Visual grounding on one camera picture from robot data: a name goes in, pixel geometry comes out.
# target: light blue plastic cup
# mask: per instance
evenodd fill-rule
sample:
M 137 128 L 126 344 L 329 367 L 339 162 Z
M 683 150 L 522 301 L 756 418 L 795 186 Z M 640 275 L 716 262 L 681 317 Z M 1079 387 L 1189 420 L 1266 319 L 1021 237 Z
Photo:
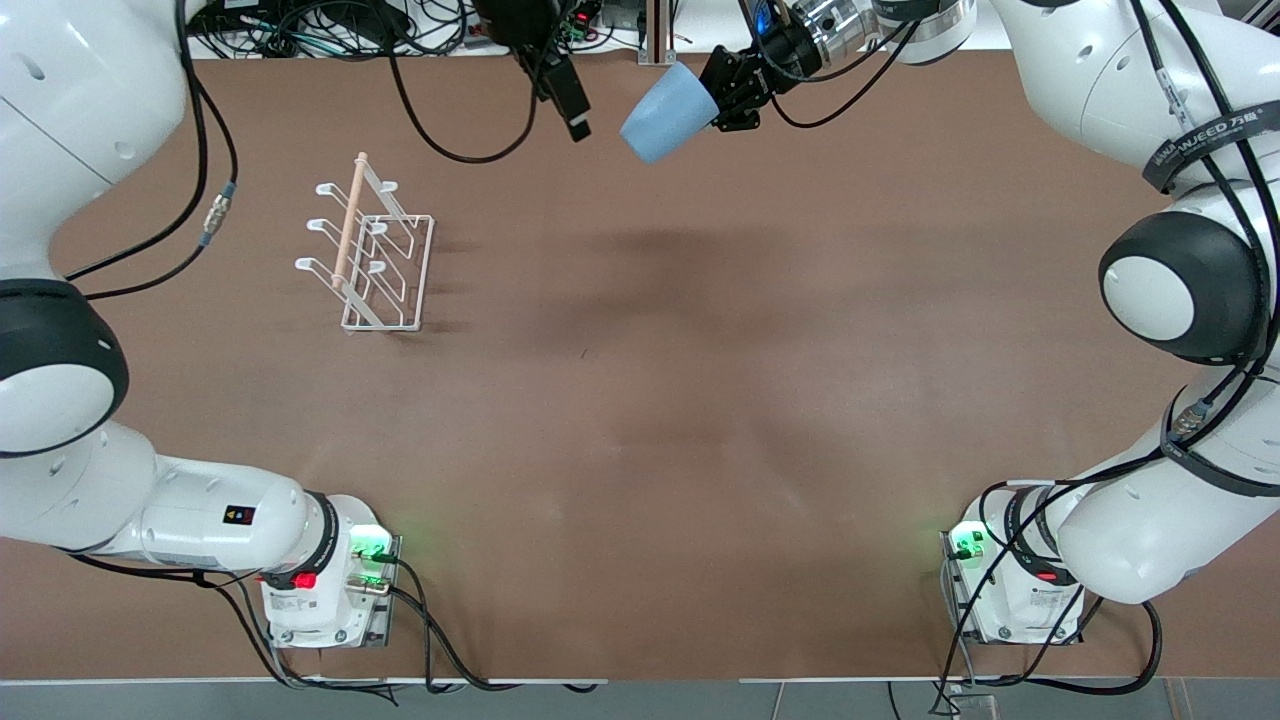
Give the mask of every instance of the light blue plastic cup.
M 719 108 L 698 76 L 677 61 L 631 110 L 627 122 L 622 123 L 622 140 L 641 160 L 657 163 L 707 127 L 717 114 Z

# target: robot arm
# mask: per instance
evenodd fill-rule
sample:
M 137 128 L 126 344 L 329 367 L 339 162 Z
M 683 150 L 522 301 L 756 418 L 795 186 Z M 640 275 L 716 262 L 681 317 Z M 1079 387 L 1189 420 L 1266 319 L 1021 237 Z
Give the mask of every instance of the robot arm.
M 1107 309 L 1143 341 L 1210 366 L 1130 450 L 1080 478 L 1133 461 L 1126 473 L 1106 473 L 1114 479 L 1079 484 L 1047 506 L 1061 492 L 1053 483 L 1006 483 L 974 501 L 947 533 L 957 596 L 975 597 L 983 578 L 993 578 L 973 602 L 982 641 L 1039 644 L 1052 641 L 1048 633 L 1060 616 L 1057 637 L 1070 637 L 1082 583 L 1117 602 L 1143 602 L 1280 509 L 1280 433 L 1274 429 L 1280 393 L 1253 378 L 1280 365 L 1266 337 L 1276 299 L 1274 228 L 1270 199 L 1260 196 L 1257 182 L 1258 174 L 1262 184 L 1280 177 L 1280 135 L 1256 132 L 1280 127 L 1270 120 L 1280 120 L 1280 104 L 1272 105 L 1280 100 L 1280 38 L 1183 5 L 1235 110 L 1226 117 L 1156 0 L 1139 6 L 1149 18 L 1160 68 L 1130 1 L 993 5 L 1034 111 L 1073 141 L 1143 169 L 1174 199 L 1103 256 L 1098 281 Z M 756 23 L 759 41 L 751 47 L 718 47 L 701 78 L 673 68 L 636 106 L 623 137 L 641 159 L 655 161 L 707 124 L 753 128 L 756 109 L 772 95 L 842 64 L 869 38 L 891 38 L 904 23 L 920 26 L 901 59 L 938 60 L 970 32 L 972 9 L 965 0 L 796 4 L 790 26 L 769 15 Z M 750 73 L 721 82 L 726 64 L 750 67 Z M 742 86 L 751 88 L 748 100 Z M 1213 145 L 1216 136 L 1224 142 Z M 1258 156 L 1253 170 L 1231 145 L 1238 137 L 1251 137 Z M 1216 170 L 1181 161 L 1202 156 Z M 1023 525 L 1028 529 L 1018 532 Z M 1005 544 L 1016 561 L 997 565 Z
M 178 41 L 206 3 L 0 0 L 0 537 L 260 570 L 278 638 L 358 646 L 387 587 L 348 578 L 389 575 L 369 560 L 390 550 L 372 511 L 257 468 L 156 455 L 111 421 L 123 351 L 49 263 L 58 227 L 182 120 Z

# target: white round joint cap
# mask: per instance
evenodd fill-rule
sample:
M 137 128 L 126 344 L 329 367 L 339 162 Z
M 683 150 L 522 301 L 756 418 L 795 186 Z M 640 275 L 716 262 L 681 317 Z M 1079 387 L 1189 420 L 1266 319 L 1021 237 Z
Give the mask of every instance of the white round joint cap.
M 0 451 L 59 446 L 105 419 L 111 380 L 84 365 L 44 365 L 0 380 Z
M 1102 275 L 1102 296 L 1124 327 L 1139 337 L 1181 337 L 1196 319 L 1196 301 L 1178 273 L 1151 258 L 1121 258 Z

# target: brown tabletop surface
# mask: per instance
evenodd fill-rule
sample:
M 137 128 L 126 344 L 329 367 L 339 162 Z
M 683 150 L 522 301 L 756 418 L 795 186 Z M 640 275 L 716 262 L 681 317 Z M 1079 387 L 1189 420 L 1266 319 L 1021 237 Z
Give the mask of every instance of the brown tabletop surface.
M 895 68 L 824 128 L 765 111 L 655 167 L 617 128 L 659 72 L 621 54 L 579 67 L 588 141 L 544 105 L 513 156 L 463 167 L 420 142 L 383 61 L 200 64 L 241 188 L 187 273 L 99 302 L 132 368 L 116 419 L 168 455 L 366 500 L 490 676 L 937 673 L 938 530 L 988 483 L 1126 447 L 1194 373 L 1098 297 L 1102 251 L 1164 199 L 1042 124 L 1004 53 Z M 518 132 L 511 59 L 403 68 L 449 147 Z M 812 118 L 854 87 L 785 101 Z M 68 223 L 56 265 L 168 222 L 193 149 L 184 127 Z M 334 214 L 315 184 L 344 183 L 357 151 L 438 219 L 421 333 L 347 337 L 334 297 L 293 269 L 330 252 L 303 224 Z M 83 287 L 148 278 L 195 237 Z M 1277 544 L 1270 523 L 1158 598 L 1162 674 L 1280 676 Z M 0 570 L 0 676 L 262 675 L 212 593 L 13 541 Z M 389 650 L 298 662 L 421 675 L 406 618 Z M 1142 611 L 1111 606 L 1042 670 L 1132 674 L 1147 642 Z M 977 661 L 1012 671 L 1028 655 Z

